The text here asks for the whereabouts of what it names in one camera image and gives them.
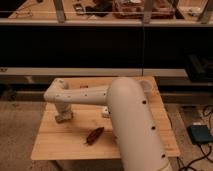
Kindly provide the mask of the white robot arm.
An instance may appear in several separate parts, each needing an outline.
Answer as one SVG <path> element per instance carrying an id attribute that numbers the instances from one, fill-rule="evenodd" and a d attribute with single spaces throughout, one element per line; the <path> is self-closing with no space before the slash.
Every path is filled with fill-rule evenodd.
<path id="1" fill-rule="evenodd" d="M 63 79 L 55 79 L 44 99 L 56 106 L 59 117 L 72 117 L 70 104 L 106 106 L 124 171 L 173 171 L 149 107 L 150 91 L 147 81 L 129 77 L 80 89 L 69 89 Z"/>

